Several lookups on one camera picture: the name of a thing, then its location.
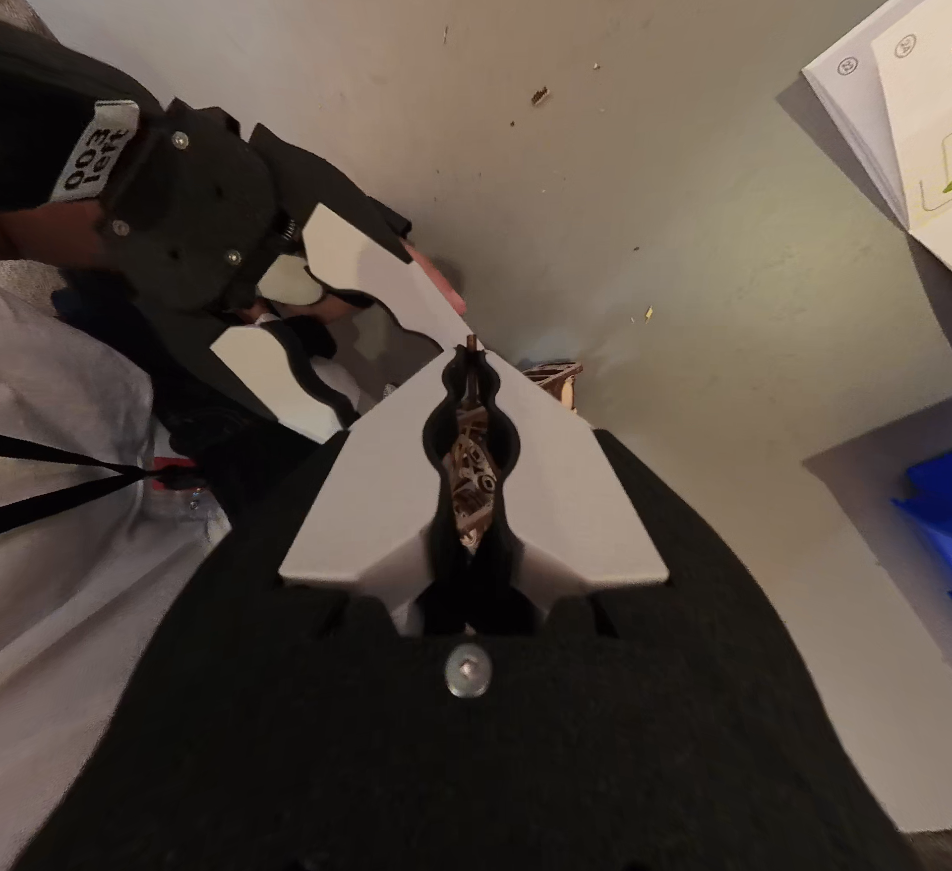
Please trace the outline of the blue plastic bin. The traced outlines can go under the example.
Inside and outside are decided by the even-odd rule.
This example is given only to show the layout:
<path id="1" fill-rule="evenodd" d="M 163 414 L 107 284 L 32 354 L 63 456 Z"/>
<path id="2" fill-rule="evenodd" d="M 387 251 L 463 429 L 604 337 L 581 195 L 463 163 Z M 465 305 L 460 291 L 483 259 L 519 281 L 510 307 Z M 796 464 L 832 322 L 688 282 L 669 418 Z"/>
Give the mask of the blue plastic bin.
<path id="1" fill-rule="evenodd" d="M 891 504 L 922 544 L 942 575 L 941 590 L 951 599 L 951 452 L 907 467 L 904 495 Z"/>

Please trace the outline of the grey desk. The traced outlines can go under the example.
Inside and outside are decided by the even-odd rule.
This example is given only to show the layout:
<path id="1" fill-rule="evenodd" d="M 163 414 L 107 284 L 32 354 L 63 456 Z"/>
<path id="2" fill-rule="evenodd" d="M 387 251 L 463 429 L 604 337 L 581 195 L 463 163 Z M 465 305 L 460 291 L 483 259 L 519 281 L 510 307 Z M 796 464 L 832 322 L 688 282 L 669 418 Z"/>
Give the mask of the grey desk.
<path id="1" fill-rule="evenodd" d="M 158 97 L 319 153 L 513 362 L 718 530 L 906 831 L 950 827 L 950 603 L 891 499 L 950 448 L 950 272 L 801 69 L 886 0 L 27 0 Z"/>

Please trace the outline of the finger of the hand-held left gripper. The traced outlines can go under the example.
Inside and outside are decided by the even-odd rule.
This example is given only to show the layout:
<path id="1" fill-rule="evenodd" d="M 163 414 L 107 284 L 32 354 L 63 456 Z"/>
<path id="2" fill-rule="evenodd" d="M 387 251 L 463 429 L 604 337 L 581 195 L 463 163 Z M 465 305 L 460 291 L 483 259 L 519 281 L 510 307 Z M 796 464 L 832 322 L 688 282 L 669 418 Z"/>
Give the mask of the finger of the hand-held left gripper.
<path id="1" fill-rule="evenodd" d="M 360 293 L 384 307 L 405 331 L 450 350 L 472 330 L 412 259 L 405 261 L 335 211 L 319 204 L 303 226 L 312 276 L 337 294 Z M 397 248 L 404 250 L 401 239 Z"/>
<path id="2" fill-rule="evenodd" d="M 209 349 L 268 416 L 317 444 L 361 417 L 351 374 L 333 358 L 308 354 L 285 321 L 229 327 Z"/>

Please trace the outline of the person's left hand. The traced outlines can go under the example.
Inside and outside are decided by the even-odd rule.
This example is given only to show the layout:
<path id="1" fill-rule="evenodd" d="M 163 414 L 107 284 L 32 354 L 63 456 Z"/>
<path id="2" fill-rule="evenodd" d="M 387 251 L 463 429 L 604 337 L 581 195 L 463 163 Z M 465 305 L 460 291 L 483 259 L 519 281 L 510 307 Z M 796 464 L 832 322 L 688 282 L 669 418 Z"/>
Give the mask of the person's left hand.
<path id="1" fill-rule="evenodd" d="M 401 243 L 429 280 L 434 283 L 446 302 L 460 317 L 465 316 L 468 310 L 466 301 L 434 262 L 416 249 L 408 239 L 401 238 Z M 324 293 L 319 300 L 305 306 L 295 306 L 258 297 L 252 306 L 235 309 L 233 312 L 247 324 L 256 324 L 266 315 L 275 315 L 284 320 L 298 316 L 312 318 L 319 323 L 329 325 L 340 319 L 356 315 L 372 305 L 373 303 L 354 305 L 340 296 Z"/>

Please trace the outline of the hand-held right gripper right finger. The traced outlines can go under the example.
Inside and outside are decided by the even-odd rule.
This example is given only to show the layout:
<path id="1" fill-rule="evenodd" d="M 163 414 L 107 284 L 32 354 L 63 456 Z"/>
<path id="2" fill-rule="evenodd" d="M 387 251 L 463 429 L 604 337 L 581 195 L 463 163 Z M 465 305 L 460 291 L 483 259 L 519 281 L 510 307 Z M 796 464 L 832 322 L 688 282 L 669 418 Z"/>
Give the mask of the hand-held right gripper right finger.
<path id="1" fill-rule="evenodd" d="M 594 428 L 479 350 L 494 512 L 469 566 L 469 624 L 532 632 L 566 598 L 656 586 L 670 572 Z"/>

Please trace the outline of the wooden model airplane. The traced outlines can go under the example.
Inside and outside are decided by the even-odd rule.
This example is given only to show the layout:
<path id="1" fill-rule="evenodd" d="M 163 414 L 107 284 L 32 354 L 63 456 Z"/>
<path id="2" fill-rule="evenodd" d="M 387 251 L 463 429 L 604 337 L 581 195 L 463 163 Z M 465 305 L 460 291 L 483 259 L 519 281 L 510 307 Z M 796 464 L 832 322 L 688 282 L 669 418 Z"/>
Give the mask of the wooden model airplane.
<path id="1" fill-rule="evenodd" d="M 583 371 L 583 364 L 577 361 L 537 363 L 521 370 L 536 387 L 573 413 L 577 413 L 575 384 Z M 487 444 L 486 409 L 474 379 L 469 379 L 467 393 L 457 406 L 456 420 L 458 435 L 444 466 L 456 530 L 467 554 L 473 556 L 492 521 L 499 479 L 499 468 Z"/>

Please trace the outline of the person's white shirt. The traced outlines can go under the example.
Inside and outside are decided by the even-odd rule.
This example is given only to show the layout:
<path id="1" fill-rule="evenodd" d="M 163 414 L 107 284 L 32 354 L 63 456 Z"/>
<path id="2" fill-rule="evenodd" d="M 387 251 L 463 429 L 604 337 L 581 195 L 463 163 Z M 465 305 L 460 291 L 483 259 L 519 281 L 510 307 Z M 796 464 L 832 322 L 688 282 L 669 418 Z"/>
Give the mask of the person's white shirt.
<path id="1" fill-rule="evenodd" d="M 111 463 L 151 460 L 148 376 L 1 294 L 1 432 Z M 110 725 L 155 629 L 227 528 L 135 484 L 1 541 L 1 867 Z"/>

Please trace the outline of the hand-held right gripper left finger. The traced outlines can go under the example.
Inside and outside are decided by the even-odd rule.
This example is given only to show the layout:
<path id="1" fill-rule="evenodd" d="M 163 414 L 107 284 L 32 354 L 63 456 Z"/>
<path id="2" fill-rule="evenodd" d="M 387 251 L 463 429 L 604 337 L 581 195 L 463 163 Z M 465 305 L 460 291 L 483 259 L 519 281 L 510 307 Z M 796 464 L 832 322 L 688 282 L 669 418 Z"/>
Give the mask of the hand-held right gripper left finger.
<path id="1" fill-rule="evenodd" d="M 287 584 L 378 599 L 403 635 L 422 633 L 415 602 L 432 582 L 441 478 L 422 431 L 453 358 L 438 355 L 351 427 L 279 571 Z"/>

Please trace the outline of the white instruction booklet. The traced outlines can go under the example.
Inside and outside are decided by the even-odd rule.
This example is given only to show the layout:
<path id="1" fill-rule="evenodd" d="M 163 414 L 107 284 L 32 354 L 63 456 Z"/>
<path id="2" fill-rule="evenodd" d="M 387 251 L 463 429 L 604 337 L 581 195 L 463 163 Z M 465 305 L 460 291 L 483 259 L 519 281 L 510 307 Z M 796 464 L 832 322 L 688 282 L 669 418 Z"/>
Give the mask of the white instruction booklet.
<path id="1" fill-rule="evenodd" d="M 888 0 L 802 71 L 901 227 L 951 269 L 951 0 Z"/>

